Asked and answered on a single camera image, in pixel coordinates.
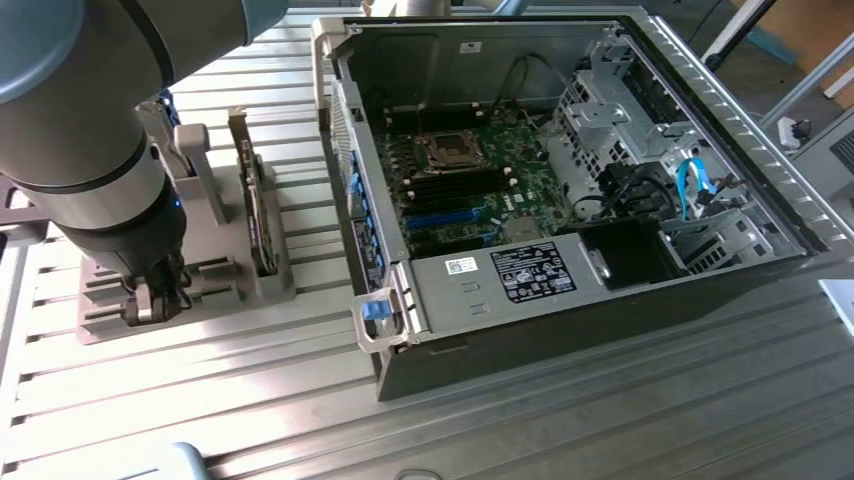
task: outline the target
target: warning label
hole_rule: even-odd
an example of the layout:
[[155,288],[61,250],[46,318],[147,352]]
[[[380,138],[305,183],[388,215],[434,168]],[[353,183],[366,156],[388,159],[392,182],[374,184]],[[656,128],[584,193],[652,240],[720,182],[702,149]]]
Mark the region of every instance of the warning label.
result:
[[493,253],[493,263],[514,303],[577,289],[553,242]]

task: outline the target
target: slotted metal surface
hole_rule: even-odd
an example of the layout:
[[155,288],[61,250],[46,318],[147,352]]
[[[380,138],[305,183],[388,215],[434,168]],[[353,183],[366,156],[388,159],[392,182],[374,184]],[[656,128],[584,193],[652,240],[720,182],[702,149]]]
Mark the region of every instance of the slotted metal surface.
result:
[[218,478],[376,480],[408,468],[445,479],[853,472],[854,344],[816,282],[852,276],[845,254],[678,328],[376,401],[311,107],[319,13],[291,12],[175,88],[183,121],[211,127],[215,164],[235,155],[226,109],[249,106],[278,174],[297,299],[85,347],[73,334],[79,253],[54,230],[27,255],[3,385],[5,480],[118,478],[175,441],[199,448]]

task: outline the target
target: motherboard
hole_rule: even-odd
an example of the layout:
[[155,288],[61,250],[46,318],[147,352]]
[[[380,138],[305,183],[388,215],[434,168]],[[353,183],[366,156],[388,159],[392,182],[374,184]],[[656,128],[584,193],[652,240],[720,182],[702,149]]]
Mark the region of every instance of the motherboard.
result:
[[498,109],[473,128],[376,136],[414,258],[542,238],[566,223],[565,187],[526,115]]

